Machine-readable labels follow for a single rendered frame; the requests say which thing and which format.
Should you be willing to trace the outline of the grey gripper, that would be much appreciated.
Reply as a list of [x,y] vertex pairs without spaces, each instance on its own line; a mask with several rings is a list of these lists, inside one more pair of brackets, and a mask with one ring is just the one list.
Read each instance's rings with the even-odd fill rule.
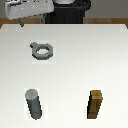
[[21,27],[24,27],[24,23],[20,19],[18,19],[18,22],[19,22]]

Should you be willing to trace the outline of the grey cylindrical peg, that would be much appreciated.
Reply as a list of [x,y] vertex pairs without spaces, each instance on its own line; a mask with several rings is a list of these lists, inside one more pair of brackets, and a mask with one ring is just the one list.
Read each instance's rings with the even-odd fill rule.
[[25,99],[33,119],[40,119],[42,116],[42,109],[39,101],[38,91],[35,89],[28,89],[25,92]]

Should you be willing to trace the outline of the brown wooden block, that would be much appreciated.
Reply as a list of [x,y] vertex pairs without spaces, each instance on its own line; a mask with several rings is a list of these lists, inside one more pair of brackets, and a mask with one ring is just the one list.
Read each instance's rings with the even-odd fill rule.
[[87,118],[88,119],[96,119],[103,97],[100,90],[91,90],[88,106],[87,106]]

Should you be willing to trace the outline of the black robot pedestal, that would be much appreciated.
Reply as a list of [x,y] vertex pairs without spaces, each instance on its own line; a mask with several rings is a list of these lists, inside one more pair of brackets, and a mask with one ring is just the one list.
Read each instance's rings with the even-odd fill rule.
[[75,0],[70,4],[53,5],[54,11],[46,15],[46,24],[82,24],[85,12],[91,7],[91,0]]

